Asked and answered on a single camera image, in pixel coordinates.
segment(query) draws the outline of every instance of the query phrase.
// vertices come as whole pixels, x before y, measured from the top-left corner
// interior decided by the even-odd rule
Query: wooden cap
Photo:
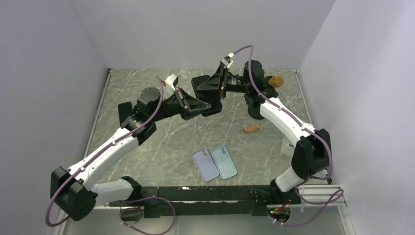
[[[268,79],[268,85],[272,87],[280,87],[284,84],[284,79],[280,76],[273,76],[272,78]]]

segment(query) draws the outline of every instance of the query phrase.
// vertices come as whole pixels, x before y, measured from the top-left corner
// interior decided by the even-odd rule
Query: phone case
[[[207,149],[201,148],[192,153],[192,156],[204,181],[207,182],[219,176],[218,169]]]
[[[222,179],[228,179],[237,174],[235,165],[225,146],[214,148],[211,153]]]

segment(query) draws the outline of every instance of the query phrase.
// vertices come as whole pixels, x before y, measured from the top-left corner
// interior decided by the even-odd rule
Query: marble tabletop
[[[118,104],[128,101],[135,104],[144,88],[159,87],[156,75],[162,79],[170,74],[177,75],[179,86],[194,96],[191,79],[211,75],[214,71],[215,69],[112,70],[89,153],[103,144],[119,127]],[[241,69],[231,71],[234,74],[243,73]],[[279,75],[285,79],[284,85],[277,88],[278,97],[294,114],[309,122],[294,71],[265,69],[265,75]],[[283,133],[266,119],[251,118],[243,94],[228,93],[222,104],[222,112],[209,117],[198,116],[184,121],[180,116],[174,116],[158,121],[157,131],[143,145],[111,167],[98,183],[131,176],[142,186],[269,184],[290,166],[290,157],[280,152]],[[256,123],[260,125],[260,130],[244,133],[244,126]],[[211,150],[221,145],[228,149],[237,175],[226,180],[217,177],[205,182],[193,161],[192,153],[200,148]]]

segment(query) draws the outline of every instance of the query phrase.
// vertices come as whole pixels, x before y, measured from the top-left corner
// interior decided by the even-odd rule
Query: white wall
[[[0,72],[0,234],[49,234],[50,174],[82,159],[106,68],[68,0],[2,0]]]
[[[335,0],[71,0],[110,68],[299,68]],[[247,60],[242,55],[235,65]]]
[[[357,234],[414,234],[415,2],[337,0],[300,69]]]

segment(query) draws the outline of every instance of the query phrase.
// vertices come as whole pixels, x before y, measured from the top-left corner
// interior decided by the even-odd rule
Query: purple cable
[[[267,98],[256,86],[256,84],[254,83],[254,79],[252,77],[252,70],[251,70],[251,61],[252,61],[252,53],[254,51],[254,46],[253,45],[248,45],[248,46],[244,46],[240,49],[238,49],[237,51],[235,51],[233,54],[236,55],[238,52],[251,47],[251,51],[249,53],[249,59],[248,59],[248,74],[249,74],[249,79],[252,83],[252,86],[254,87],[255,91],[262,97],[264,98],[266,101],[268,101],[269,103],[271,103],[272,105],[274,105],[277,108],[280,108],[280,106],[278,104],[276,104],[275,102],[271,101],[269,98]],[[288,116],[290,116],[300,127],[303,126],[303,124],[288,110],[286,109],[281,109],[283,112],[285,112]],[[327,168],[327,175],[325,177],[317,177],[317,176],[311,176],[311,179],[318,179],[318,180],[327,180],[330,178],[331,173],[333,171],[333,158],[331,155],[331,150],[330,147],[328,146],[328,144],[326,143],[326,141],[324,141],[319,135],[317,135],[316,133],[314,133],[313,131],[308,130],[307,128],[304,129],[304,131],[306,131],[307,133],[309,133],[310,135],[314,136],[315,138],[317,138],[325,147],[326,151],[327,151],[327,155],[328,155],[328,168]]]
[[[140,128],[146,126],[149,122],[151,122],[151,120],[154,118],[154,116],[157,114],[157,112],[159,111],[160,107],[161,107],[161,103],[163,102],[163,96],[164,96],[164,89],[163,89],[163,83],[161,82],[161,79],[159,76],[156,76],[156,78],[158,79],[158,81],[160,82],[160,100],[159,103],[157,104],[157,107],[154,111],[154,113],[149,117],[149,119],[147,121],[145,121],[143,124],[141,124],[140,126],[138,126],[136,129],[128,132],[127,134],[121,136],[120,138],[116,139],[114,142],[118,143],[119,141],[125,139],[127,136],[133,134],[134,132],[136,132],[137,130],[139,130]],[[95,159],[97,159],[99,156],[101,156],[101,154],[103,154],[105,151],[107,151],[111,146],[113,146],[112,143],[109,143],[108,145],[104,146],[101,150],[99,150],[93,157],[91,157],[91,159],[89,159],[82,167],[86,168],[87,166],[89,166],[93,161],[95,161]],[[60,194],[60,192],[63,190],[63,188],[73,179],[75,178],[79,173],[81,173],[81,168],[79,168],[75,173],[73,173],[67,180],[64,181],[64,183],[58,188],[58,190],[56,190],[55,194],[52,196],[50,203],[47,207],[46,210],[46,216],[45,216],[45,222],[49,227],[56,227],[58,225],[61,225],[63,222],[67,221],[67,219],[69,219],[69,216],[65,217],[64,219],[62,219],[61,221],[57,222],[57,223],[52,223],[49,220],[49,215],[50,215],[50,210],[52,209],[52,205],[55,202],[56,198],[58,197],[58,195]]]
[[[163,234],[166,234],[167,232],[169,232],[170,230],[171,230],[171,228],[173,227],[173,225],[174,225],[174,223],[176,222],[176,211],[174,210],[174,207],[173,207],[173,205],[168,201],[168,200],[166,200],[166,199],[164,199],[164,198],[162,198],[162,197],[156,197],[156,196],[152,196],[152,197],[145,197],[145,198],[141,198],[141,199],[139,199],[139,200],[134,200],[134,201],[126,201],[127,203],[135,203],[135,202],[142,202],[142,201],[145,201],[145,200],[150,200],[150,199],[159,199],[159,200],[162,200],[162,201],[164,201],[165,203],[167,203],[170,207],[171,207],[171,209],[172,209],[172,211],[173,211],[173,221],[171,222],[171,225],[170,225],[170,227],[168,227],[168,229],[166,230],[166,231],[164,231],[164,232],[162,232],[162,233],[159,233],[159,234],[150,234],[150,233],[146,233],[146,232],[144,232],[144,231],[142,231],[142,230],[140,230],[140,229],[138,229],[138,228],[136,228],[136,227],[134,227],[134,226],[131,226],[131,225],[129,225],[129,224],[127,224],[125,221],[123,221],[122,220],[122,214],[124,213],[124,212],[126,212],[126,211],[130,211],[130,210],[132,210],[132,209],[135,209],[135,208],[126,208],[126,209],[123,209],[122,211],[121,211],[121,213],[119,214],[119,220],[121,221],[121,223],[123,224],[123,225],[125,225],[125,226],[127,226],[127,227],[129,227],[129,228],[132,228],[132,229],[134,229],[135,231],[137,231],[137,232],[139,232],[139,233],[142,233],[142,234],[145,234],[145,235],[163,235]]]
[[[340,194],[335,198],[335,199],[333,199],[333,197],[337,194],[337,193],[339,193],[340,192]],[[268,214],[268,217],[273,221],[273,222],[275,222],[275,223],[277,223],[277,224],[279,224],[279,225],[281,225],[281,226],[287,226],[287,227],[300,227],[300,226],[304,226],[304,225],[307,225],[307,224],[309,224],[309,223],[311,223],[311,222],[313,222],[323,211],[324,211],[324,209],[327,207],[327,205],[329,204],[329,203],[331,203],[331,202],[334,202],[334,201],[336,201],[336,200],[338,200],[339,198],[341,198],[342,197],[342,195],[343,195],[343,192],[344,192],[344,190],[343,189],[339,189],[339,190],[337,190],[333,195],[331,195],[330,196],[330,198],[328,199],[328,201],[326,201],[325,203],[324,203],[324,206],[322,206],[321,207],[321,209],[311,218],[311,219],[309,219],[309,220],[307,220],[307,221],[305,221],[305,222],[303,222],[303,223],[300,223],[300,224],[285,224],[285,223],[280,223],[280,222],[278,222],[278,221],[276,221],[276,220],[274,220],[274,219],[272,219],[272,217],[270,216],[270,214]]]

